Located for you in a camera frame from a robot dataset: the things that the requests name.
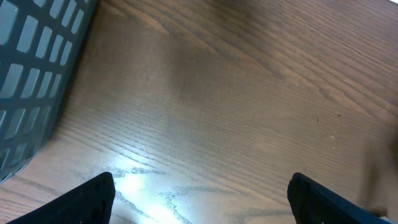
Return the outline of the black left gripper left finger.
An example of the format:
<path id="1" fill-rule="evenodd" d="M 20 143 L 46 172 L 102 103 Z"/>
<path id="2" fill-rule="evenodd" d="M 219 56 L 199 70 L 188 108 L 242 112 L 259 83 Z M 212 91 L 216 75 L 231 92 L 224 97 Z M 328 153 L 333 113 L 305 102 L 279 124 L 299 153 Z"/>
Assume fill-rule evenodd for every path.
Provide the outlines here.
<path id="1" fill-rule="evenodd" d="M 108 224 L 115 194 L 112 174 L 103 172 L 7 224 Z"/>

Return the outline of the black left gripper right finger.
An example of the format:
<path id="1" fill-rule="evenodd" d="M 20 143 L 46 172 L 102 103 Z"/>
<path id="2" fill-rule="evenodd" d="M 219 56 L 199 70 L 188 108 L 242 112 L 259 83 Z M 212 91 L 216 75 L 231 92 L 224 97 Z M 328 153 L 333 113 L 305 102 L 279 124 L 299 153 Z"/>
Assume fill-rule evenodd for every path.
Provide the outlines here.
<path id="1" fill-rule="evenodd" d="M 296 172 L 287 198 L 299 224 L 388 224 L 389 220 L 365 211 L 311 178 Z"/>

